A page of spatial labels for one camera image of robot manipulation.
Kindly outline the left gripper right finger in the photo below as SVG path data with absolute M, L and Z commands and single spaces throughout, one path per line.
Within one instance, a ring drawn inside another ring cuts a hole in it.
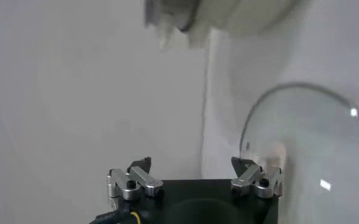
M 266 170 L 250 159 L 231 157 L 232 167 L 237 175 L 230 181 L 231 193 L 236 197 L 255 194 L 269 199 L 283 195 L 282 170 L 269 167 Z

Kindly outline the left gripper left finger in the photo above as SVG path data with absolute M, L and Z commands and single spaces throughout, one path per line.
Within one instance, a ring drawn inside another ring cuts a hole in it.
M 164 197 L 163 181 L 150 175 L 151 167 L 152 158 L 148 156 L 133 161 L 126 171 L 119 168 L 108 171 L 107 201 L 114 211 L 124 207 L 124 203 L 138 201 L 142 194 L 158 200 Z

